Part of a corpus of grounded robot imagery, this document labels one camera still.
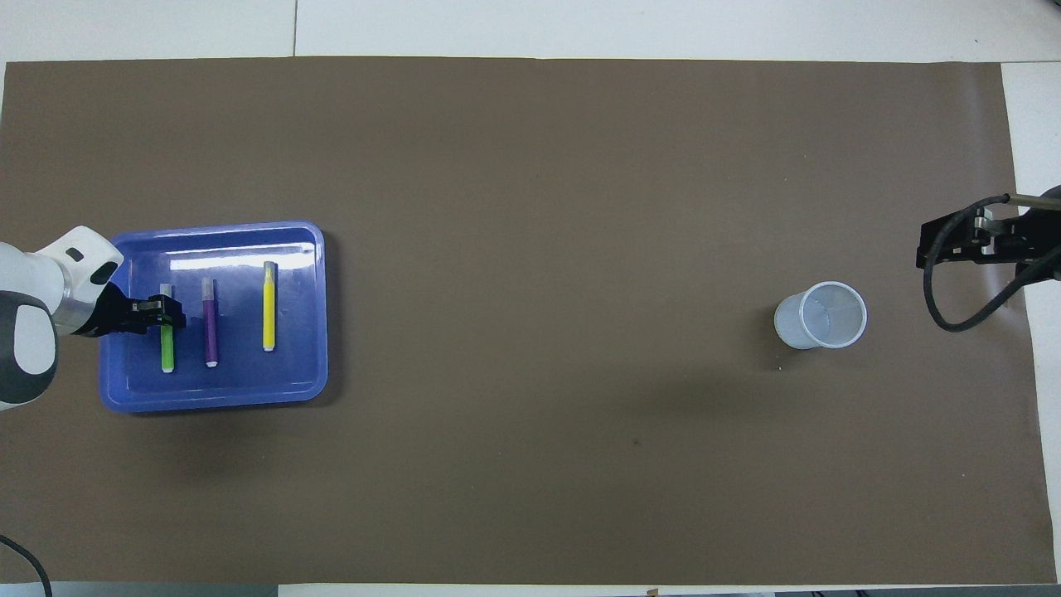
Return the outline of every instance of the purple marker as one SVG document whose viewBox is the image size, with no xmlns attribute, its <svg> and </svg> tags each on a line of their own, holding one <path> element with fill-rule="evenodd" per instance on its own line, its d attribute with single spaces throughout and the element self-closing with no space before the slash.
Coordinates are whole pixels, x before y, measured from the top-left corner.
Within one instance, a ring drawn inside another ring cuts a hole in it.
<svg viewBox="0 0 1061 597">
<path fill-rule="evenodd" d="M 218 367 L 218 302 L 213 300 L 213 278 L 203 278 L 203 337 L 206 366 Z"/>
</svg>

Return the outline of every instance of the cable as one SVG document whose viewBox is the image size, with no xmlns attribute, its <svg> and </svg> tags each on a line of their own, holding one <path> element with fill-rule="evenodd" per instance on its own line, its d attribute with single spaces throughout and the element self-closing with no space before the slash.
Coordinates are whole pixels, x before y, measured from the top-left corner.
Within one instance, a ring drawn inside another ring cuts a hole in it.
<svg viewBox="0 0 1061 597">
<path fill-rule="evenodd" d="M 981 207 L 987 207 L 988 205 L 994 205 L 996 203 L 1007 203 L 1008 200 L 1009 200 L 1008 194 L 989 196 L 987 198 L 981 198 L 980 200 L 977 200 L 976 203 L 970 205 L 969 207 L 962 209 L 961 211 L 956 212 L 954 215 L 951 216 L 950 220 L 946 221 L 945 224 L 943 224 L 943 227 L 940 228 L 939 232 L 936 234 L 936 239 L 933 241 L 932 247 L 928 248 L 928 253 L 925 256 L 924 277 L 922 278 L 923 279 L 922 286 L 924 288 L 924 295 L 925 295 L 925 304 L 928 306 L 928 315 L 932 316 L 932 319 L 933 321 L 936 322 L 936 326 L 940 327 L 941 329 L 947 332 L 964 332 L 981 323 L 984 320 L 988 319 L 988 317 L 990 317 L 991 314 L 995 313 L 998 310 L 998 308 L 1003 306 L 1003 304 L 1005 304 L 1006 301 L 1009 301 L 1009 298 L 1014 294 L 1016 294 L 1017 289 L 1020 289 L 1022 286 L 1030 282 L 1032 279 L 1041 277 L 1043 271 L 1046 270 L 1047 267 L 1054 264 L 1054 261 L 1056 261 L 1058 258 L 1061 258 L 1061 244 L 1059 244 L 1055 246 L 1049 252 L 1043 254 L 1034 262 L 1032 262 L 1030 265 L 1025 267 L 1024 270 L 1022 270 L 1016 277 L 1014 277 L 1009 283 L 1007 283 L 1005 287 L 1002 288 L 1002 292 L 996 294 L 991 301 L 988 301 L 987 305 L 984 305 L 984 308 L 979 312 L 976 312 L 976 314 L 974 314 L 966 321 L 959 323 L 951 323 L 945 319 L 943 319 L 942 314 L 939 313 L 939 308 L 936 306 L 936 298 L 933 296 L 933 289 L 932 289 L 933 267 L 936 265 L 936 260 L 939 259 L 939 253 L 943 249 L 943 242 L 946 240 L 946 236 L 951 234 L 951 231 L 953 231 L 954 228 L 957 227 L 959 222 L 974 214 L 976 210 L 980 209 Z"/>
<path fill-rule="evenodd" d="M 29 549 L 2 534 L 0 534 L 0 543 L 11 547 L 16 554 L 25 558 L 27 562 L 30 562 L 33 569 L 37 572 L 37 576 L 40 577 L 40 585 L 45 587 L 45 597 L 52 597 L 52 583 L 48 580 L 48 573 L 46 573 L 45 567 L 40 565 L 40 561 L 37 560 L 33 554 L 30 554 Z"/>
</svg>

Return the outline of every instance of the plastic tray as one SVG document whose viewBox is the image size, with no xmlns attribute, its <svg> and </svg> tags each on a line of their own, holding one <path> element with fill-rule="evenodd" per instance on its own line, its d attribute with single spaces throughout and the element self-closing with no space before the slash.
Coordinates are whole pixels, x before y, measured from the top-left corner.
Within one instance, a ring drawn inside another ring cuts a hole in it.
<svg viewBox="0 0 1061 597">
<path fill-rule="evenodd" d="M 162 373 L 159 331 L 101 338 L 100 396 L 118 412 L 308 401 L 328 382 L 325 241 L 305 221 L 126 232 L 111 276 L 128 296 L 173 284 L 188 327 Z M 276 350 L 262 350 L 262 265 L 276 261 Z M 216 280 L 219 365 L 207 368 L 202 279 Z"/>
</svg>

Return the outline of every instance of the plastic cup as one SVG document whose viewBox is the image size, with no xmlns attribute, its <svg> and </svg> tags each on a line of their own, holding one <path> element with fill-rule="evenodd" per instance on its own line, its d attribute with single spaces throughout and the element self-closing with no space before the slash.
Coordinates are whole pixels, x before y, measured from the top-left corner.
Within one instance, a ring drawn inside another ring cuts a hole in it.
<svg viewBox="0 0 1061 597">
<path fill-rule="evenodd" d="M 773 330 L 793 349 L 843 349 L 866 331 L 866 303 L 846 283 L 818 282 L 778 305 Z"/>
</svg>

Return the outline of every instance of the marker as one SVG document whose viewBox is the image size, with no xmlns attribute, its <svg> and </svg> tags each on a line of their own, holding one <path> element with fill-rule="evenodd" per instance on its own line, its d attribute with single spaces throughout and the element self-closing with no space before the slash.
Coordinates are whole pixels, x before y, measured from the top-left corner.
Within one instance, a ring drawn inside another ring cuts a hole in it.
<svg viewBox="0 0 1061 597">
<path fill-rule="evenodd" d="M 173 284 L 158 284 L 158 293 L 173 297 Z M 163 326 L 160 329 L 162 338 L 162 373 L 173 373 L 173 327 Z"/>
<path fill-rule="evenodd" d="M 262 280 L 262 350 L 276 349 L 276 262 L 265 261 Z"/>
<path fill-rule="evenodd" d="M 206 366 L 218 367 L 218 303 L 213 300 L 213 278 L 203 278 L 203 337 Z"/>
</svg>

